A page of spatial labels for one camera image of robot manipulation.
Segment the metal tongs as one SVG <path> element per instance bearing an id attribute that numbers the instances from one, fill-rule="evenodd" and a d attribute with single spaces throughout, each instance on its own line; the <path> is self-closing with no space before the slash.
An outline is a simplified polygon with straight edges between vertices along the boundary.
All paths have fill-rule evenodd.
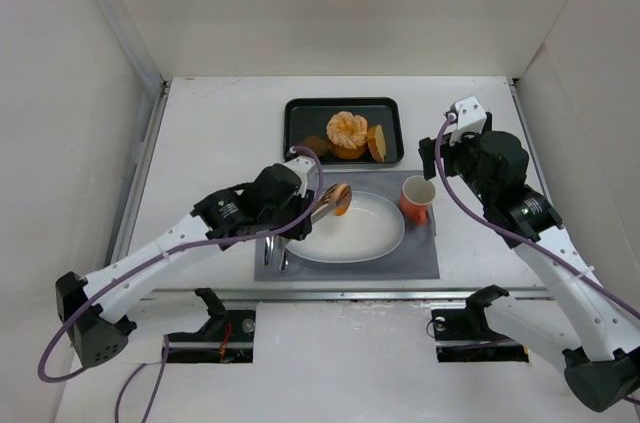
<path id="1" fill-rule="evenodd" d="M 337 185 L 339 185 L 339 184 L 334 184 L 331 187 L 329 187 L 325 191 L 323 196 L 320 198 L 319 202 L 314 207 L 314 210 L 311 213 L 311 223 L 312 224 L 316 224 L 317 222 L 319 222 L 321 219 L 325 218 L 326 216 L 333 215 L 331 213 L 330 198 L 331 198 L 331 194 L 332 194 L 334 188 Z"/>

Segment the small oval sesame roll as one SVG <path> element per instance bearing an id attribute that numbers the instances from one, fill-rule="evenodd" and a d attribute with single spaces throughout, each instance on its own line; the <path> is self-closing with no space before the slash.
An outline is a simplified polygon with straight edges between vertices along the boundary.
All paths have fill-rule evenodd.
<path id="1" fill-rule="evenodd" d="M 330 198 L 331 213 L 337 217 L 344 215 L 349 209 L 351 200 L 351 187 L 346 183 L 337 185 L 334 188 Z"/>

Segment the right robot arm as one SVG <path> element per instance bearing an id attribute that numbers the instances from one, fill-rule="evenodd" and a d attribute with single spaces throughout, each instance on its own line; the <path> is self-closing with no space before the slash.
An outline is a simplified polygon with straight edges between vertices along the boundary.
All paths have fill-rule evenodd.
<path id="1" fill-rule="evenodd" d="M 465 132 L 419 143 L 426 179 L 459 177 L 483 208 L 478 222 L 499 234 L 544 283 L 568 328 L 535 315 L 491 285 L 462 309 L 438 310 L 446 340 L 509 338 L 552 364 L 574 396 L 603 412 L 639 388 L 639 313 L 604 289 L 573 247 L 557 211 L 526 182 L 529 155 L 507 132 Z"/>

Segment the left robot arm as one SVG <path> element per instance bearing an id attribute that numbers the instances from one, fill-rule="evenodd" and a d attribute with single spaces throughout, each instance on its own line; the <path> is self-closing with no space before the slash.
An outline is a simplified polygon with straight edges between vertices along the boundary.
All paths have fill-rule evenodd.
<path id="1" fill-rule="evenodd" d="M 238 243 L 276 236 L 304 239 L 324 182 L 318 157 L 297 146 L 285 163 L 265 167 L 256 179 L 209 194 L 172 228 L 138 251 L 85 276 L 68 272 L 55 283 L 61 328 L 51 351 L 68 337 L 81 368 L 121 353 L 141 323 L 128 312 L 167 279 Z"/>

